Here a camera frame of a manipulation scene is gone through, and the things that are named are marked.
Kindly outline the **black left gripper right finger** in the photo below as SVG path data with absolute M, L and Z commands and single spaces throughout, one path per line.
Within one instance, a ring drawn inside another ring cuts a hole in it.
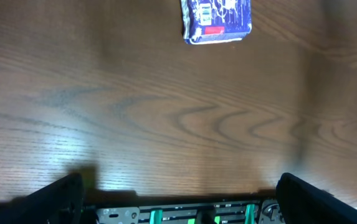
M 357 224 L 357 209 L 288 172 L 278 181 L 276 198 L 288 224 Z

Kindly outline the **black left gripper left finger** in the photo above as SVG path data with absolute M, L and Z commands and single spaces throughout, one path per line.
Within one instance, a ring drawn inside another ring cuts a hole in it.
M 0 210 L 0 224 L 79 223 L 83 206 L 83 180 L 69 174 Z

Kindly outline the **red purple snack bag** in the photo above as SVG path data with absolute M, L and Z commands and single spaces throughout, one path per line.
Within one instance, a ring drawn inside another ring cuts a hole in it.
M 251 0 L 181 0 L 181 11 L 187 44 L 240 41 L 252 30 Z

